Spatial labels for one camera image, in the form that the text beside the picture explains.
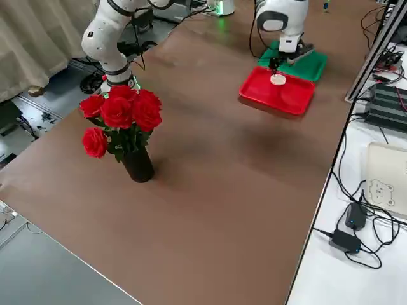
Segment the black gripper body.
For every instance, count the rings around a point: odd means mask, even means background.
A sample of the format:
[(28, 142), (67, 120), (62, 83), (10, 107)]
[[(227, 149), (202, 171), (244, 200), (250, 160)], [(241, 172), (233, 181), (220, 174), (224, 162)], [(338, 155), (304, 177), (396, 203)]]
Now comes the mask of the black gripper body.
[(284, 53), (279, 51), (277, 57), (272, 58), (270, 63), (272, 65), (282, 65), (283, 63), (292, 65), (311, 54), (314, 50), (315, 48), (312, 44), (301, 44), (297, 46), (294, 53)]

